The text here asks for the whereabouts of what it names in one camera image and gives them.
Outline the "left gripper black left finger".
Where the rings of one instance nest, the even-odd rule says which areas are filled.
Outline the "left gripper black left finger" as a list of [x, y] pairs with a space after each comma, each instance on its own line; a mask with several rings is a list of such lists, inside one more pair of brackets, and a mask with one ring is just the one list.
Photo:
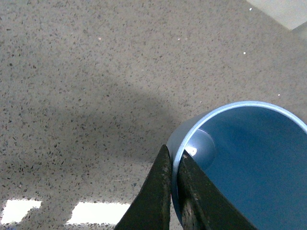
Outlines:
[[168, 230], [170, 224], [172, 162], [162, 145], [141, 187], [116, 230]]

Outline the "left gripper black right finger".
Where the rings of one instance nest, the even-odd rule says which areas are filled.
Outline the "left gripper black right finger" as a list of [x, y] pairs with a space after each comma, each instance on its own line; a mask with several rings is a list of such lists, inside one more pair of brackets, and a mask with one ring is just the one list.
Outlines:
[[188, 153], [177, 174], [179, 213], [185, 230], [255, 230]]

